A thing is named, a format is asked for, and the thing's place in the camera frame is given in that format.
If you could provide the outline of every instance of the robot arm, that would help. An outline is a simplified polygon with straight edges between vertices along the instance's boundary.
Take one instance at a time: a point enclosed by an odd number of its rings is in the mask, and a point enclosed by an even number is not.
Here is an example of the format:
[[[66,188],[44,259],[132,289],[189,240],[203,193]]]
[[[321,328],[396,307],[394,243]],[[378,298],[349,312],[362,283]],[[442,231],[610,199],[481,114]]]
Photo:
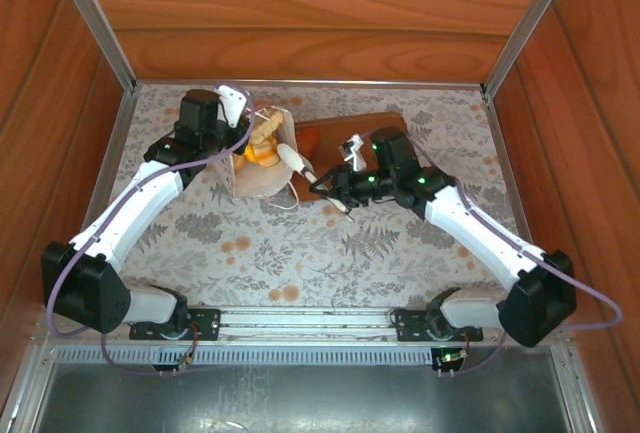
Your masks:
[[[95,240],[64,282],[55,301],[56,313],[102,333],[112,331],[120,323],[139,322],[165,325],[168,333],[184,329],[186,298],[160,287],[127,287],[119,272],[153,219],[204,169],[204,166],[188,167],[186,163],[229,148],[244,136],[248,122],[241,115],[246,105],[247,97],[229,86],[221,86],[215,92],[187,92],[174,125],[175,137],[163,137],[151,145],[129,185],[69,245],[53,242],[43,252],[47,302],[63,268],[76,254],[76,247]],[[167,167],[183,164],[184,169],[161,173]],[[115,206],[125,196],[128,201],[116,211]]]
[[[561,251],[546,254],[513,235],[463,197],[455,178],[435,166],[420,166],[410,140],[398,128],[376,131],[371,142],[377,169],[361,171],[355,164],[340,165],[313,182],[310,190],[343,203],[345,208],[393,197],[398,205],[462,243],[507,292],[464,288],[438,295],[427,308],[427,321],[435,337],[450,336],[465,327],[501,327],[519,343],[532,347],[575,311],[575,288],[531,259],[572,276],[567,255]],[[347,146],[357,143],[351,138]],[[351,148],[346,159],[351,161],[354,154]],[[281,157],[296,170],[295,162]]]

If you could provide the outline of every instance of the wooden wall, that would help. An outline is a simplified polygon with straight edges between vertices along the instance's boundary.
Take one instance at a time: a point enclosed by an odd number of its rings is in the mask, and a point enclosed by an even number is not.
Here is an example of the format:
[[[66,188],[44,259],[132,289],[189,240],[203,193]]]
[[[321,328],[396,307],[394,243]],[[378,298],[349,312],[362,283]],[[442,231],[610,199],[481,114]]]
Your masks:
[[[495,105],[534,239],[622,307],[578,344],[607,431],[640,429],[640,9],[554,0]],[[612,317],[579,297],[575,321]]]
[[[40,253],[80,228],[121,97],[72,0],[0,0],[0,409],[43,301]]]
[[[484,82],[531,0],[99,0],[140,78]]]

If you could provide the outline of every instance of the cable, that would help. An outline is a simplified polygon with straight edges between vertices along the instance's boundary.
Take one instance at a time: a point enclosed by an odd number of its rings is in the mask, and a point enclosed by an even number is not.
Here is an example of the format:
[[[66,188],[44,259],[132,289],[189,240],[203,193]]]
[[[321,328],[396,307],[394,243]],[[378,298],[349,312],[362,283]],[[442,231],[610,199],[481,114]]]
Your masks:
[[[502,333],[502,338],[500,338],[500,341],[498,342],[498,346],[496,346],[496,348],[491,352],[489,356],[487,356],[484,360],[482,360],[477,365],[474,365],[470,368],[465,368],[464,370],[456,371],[455,373],[453,370],[451,370],[449,378],[455,378],[456,376],[466,375],[467,373],[472,373],[474,371],[478,371],[478,370],[482,370],[483,368],[486,368],[487,365],[489,365],[493,360],[495,360],[498,354],[502,351],[502,347],[504,346],[504,342],[506,339],[507,339],[507,333],[506,332]]]
[[[263,120],[267,120],[267,121],[271,120],[271,118],[269,118],[269,117],[268,117],[268,116],[266,116],[266,115],[263,115],[262,113],[260,113],[260,111],[256,111],[256,115],[258,115],[258,116],[259,116],[260,118],[262,118]]]
[[[162,371],[143,371],[143,370],[136,370],[134,368],[128,368],[124,365],[120,365],[118,363],[116,363],[113,358],[111,358],[111,355],[109,354],[109,351],[107,350],[107,335],[100,335],[100,350],[102,350],[102,356],[104,357],[104,360],[107,362],[107,364],[109,366],[112,366],[124,373],[128,373],[131,375],[136,375],[136,376],[158,376],[160,378],[165,378],[166,376],[169,375],[163,375],[164,372]],[[202,373],[202,372],[206,372],[206,371],[214,371],[214,370],[219,370],[221,368],[220,365],[212,365],[212,366],[201,366],[201,367],[194,367],[193,364],[191,365],[190,368],[185,368],[183,370],[178,370],[178,369],[174,369],[171,371],[171,375],[170,376],[176,376],[176,375],[185,375],[188,373]]]
[[[293,191],[293,196],[296,197],[296,204],[293,205],[293,206],[280,206],[280,205],[276,205],[274,203],[266,202],[267,205],[273,206],[274,208],[278,208],[279,210],[293,210],[294,208],[296,208],[300,204],[300,197],[298,196],[298,191],[296,190],[296,187],[293,186],[293,183],[291,182],[291,180],[287,181],[287,184],[291,188],[291,191]]]
[[[93,245],[100,238],[100,235],[107,229],[107,227],[111,224],[111,222],[114,220],[114,218],[120,212],[120,210],[124,207],[124,205],[131,199],[131,197],[133,197],[133,195],[135,195],[137,193],[137,191],[140,188],[142,188],[147,183],[155,180],[159,176],[164,175],[165,173],[173,173],[173,172],[176,172],[176,171],[183,170],[185,168],[193,168],[193,167],[197,167],[197,166],[203,166],[203,165],[206,165],[208,163],[211,163],[211,162],[214,162],[214,161],[218,161],[218,160],[220,160],[222,158],[225,158],[225,157],[229,156],[233,151],[238,149],[241,145],[243,145],[249,139],[249,136],[251,135],[251,131],[253,130],[253,126],[254,126],[255,120],[256,120],[256,111],[255,111],[255,107],[253,105],[253,100],[251,99],[251,96],[249,95],[249,92],[247,90],[245,90],[244,88],[242,88],[241,86],[237,86],[237,85],[233,85],[232,86],[230,84],[226,84],[226,86],[229,86],[230,88],[233,88],[236,91],[240,91],[241,93],[245,94],[245,96],[247,98],[247,106],[249,107],[249,110],[250,110],[250,120],[249,120],[249,127],[247,128],[247,131],[245,132],[243,137],[240,138],[240,140],[238,140],[238,142],[235,145],[233,145],[231,148],[228,148],[226,150],[222,150],[219,153],[217,153],[217,154],[215,154],[213,156],[210,156],[208,158],[204,158],[202,160],[190,161],[188,163],[183,163],[183,164],[180,164],[180,165],[170,166],[170,167],[158,170],[155,173],[152,173],[151,175],[147,176],[146,178],[144,178],[144,179],[140,180],[138,183],[136,183],[136,185],[133,188],[131,188],[122,197],[122,199],[120,201],[118,201],[118,203],[115,204],[115,206],[113,207],[113,209],[111,210],[111,212],[109,213],[107,218],[98,227],[98,229],[95,231],[93,236],[84,245],[82,245],[78,249],[78,251],[76,252],[75,255],[73,255],[73,257],[71,257],[71,260],[69,260],[69,263],[67,263],[67,265],[63,268],[62,272],[60,273],[60,276],[58,277],[58,279],[56,280],[55,284],[53,285],[53,288],[51,289],[51,293],[49,295],[49,300],[47,301],[46,318],[47,318],[47,326],[49,327],[49,331],[51,331],[52,335],[57,336],[58,338],[70,338],[70,337],[75,336],[75,335],[77,335],[79,333],[82,333],[83,331],[86,331],[88,329],[86,326],[83,326],[81,328],[78,328],[76,330],[69,331],[69,332],[61,332],[61,331],[59,331],[56,328],[56,326],[54,324],[54,320],[53,320],[53,308],[54,308],[56,299],[58,298],[58,294],[60,293],[60,289],[62,288],[62,285],[64,284],[65,280],[67,279],[67,276],[69,276],[69,274],[73,270],[73,267],[76,265],[76,263],[78,263],[80,258],[82,258],[82,255],[84,255],[87,252],[87,250],[91,247],[91,245]]]
[[[387,200],[371,200],[371,203],[376,205],[384,205],[385,203],[389,203],[390,201],[396,201],[395,198],[389,198]]]
[[[420,144],[416,140],[414,140],[413,138],[409,137],[409,141],[411,141],[413,146],[427,159],[427,161],[429,163],[431,163],[433,166],[437,167],[437,164],[433,161],[431,156],[424,150],[424,148],[422,148],[422,146],[420,146]],[[527,250],[522,250],[521,246],[518,243],[516,243],[509,236],[505,235],[502,231],[500,231],[498,228],[496,228],[493,224],[491,224],[491,222],[487,221],[487,219],[483,216],[483,214],[480,213],[480,211],[482,211],[482,210],[480,210],[473,203],[473,201],[471,201],[469,199],[469,196],[468,196],[468,194],[466,192],[466,189],[465,189],[464,185],[462,184],[462,182],[458,178],[455,178],[455,182],[456,182],[456,187],[458,188],[458,192],[460,194],[460,199],[462,200],[462,204],[464,205],[465,209],[467,210],[467,213],[469,213],[476,220],[478,220],[485,228],[487,228],[489,231],[491,231],[494,235],[496,235],[498,238],[500,238],[502,241],[504,241],[511,248],[513,248],[514,250],[520,252],[520,254],[522,256],[524,256],[528,260],[534,262],[537,266],[539,266],[541,268],[544,268],[545,270],[547,270],[552,275],[557,276],[558,278],[560,278],[561,280],[569,283],[570,285],[572,285],[572,286],[574,286],[574,287],[576,287],[576,288],[588,293],[589,295],[591,295],[594,298],[600,300],[601,302],[606,303],[607,305],[609,305],[611,307],[611,309],[616,314],[615,318],[613,318],[611,320],[600,321],[600,322],[596,322],[596,323],[573,323],[573,324],[569,323],[567,325],[560,325],[559,329],[561,329],[561,330],[600,330],[600,329],[603,329],[603,328],[611,328],[612,326],[615,326],[615,325],[617,325],[618,323],[620,323],[622,321],[622,318],[624,316],[623,313],[622,313],[622,309],[620,308],[620,306],[615,301],[613,301],[611,298],[609,298],[608,296],[604,295],[603,293],[600,293],[598,290],[596,290],[594,288],[591,288],[588,285],[585,285],[584,283],[576,280],[575,278],[572,278],[571,276],[569,276],[566,273],[564,273],[564,272],[560,271],[559,269],[557,269],[555,266],[550,265],[548,263],[545,263],[543,260],[541,260],[537,256],[531,254]]]

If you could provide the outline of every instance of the floral tablecloth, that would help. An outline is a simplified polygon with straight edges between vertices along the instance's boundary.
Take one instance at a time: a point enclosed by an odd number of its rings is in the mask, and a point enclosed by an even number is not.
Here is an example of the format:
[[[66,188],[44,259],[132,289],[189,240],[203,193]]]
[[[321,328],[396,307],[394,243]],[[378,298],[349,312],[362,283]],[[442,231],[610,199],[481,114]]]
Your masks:
[[[172,128],[187,86],[144,85],[112,197],[130,181],[147,147]],[[478,203],[515,231],[515,221],[478,91],[252,87],[254,99],[289,109],[297,121],[398,111],[410,133]],[[270,200],[289,205],[288,191]],[[395,203],[352,212],[326,202],[283,211],[233,199],[211,167],[155,219],[122,272],[190,303],[217,306],[423,306],[455,285],[495,285],[464,247]]]

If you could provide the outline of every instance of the brown wooden board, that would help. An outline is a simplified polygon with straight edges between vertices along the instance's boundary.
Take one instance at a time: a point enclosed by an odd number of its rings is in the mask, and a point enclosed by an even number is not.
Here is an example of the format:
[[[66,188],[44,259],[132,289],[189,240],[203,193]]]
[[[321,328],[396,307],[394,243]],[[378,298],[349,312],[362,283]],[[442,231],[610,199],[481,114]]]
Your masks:
[[[300,123],[296,123],[296,131],[310,126],[315,126],[320,130],[318,146],[313,156],[307,158],[311,162],[318,177],[324,175],[334,166],[344,163],[338,147],[352,135],[356,133],[363,134],[367,131],[385,126],[397,126],[403,131],[407,131],[407,124],[402,115],[393,111],[301,121]],[[376,161],[369,139],[365,140],[360,152],[367,162],[367,168],[375,168]],[[309,191],[309,182],[301,175],[294,173],[292,183],[300,196],[300,201],[320,199],[318,195]]]

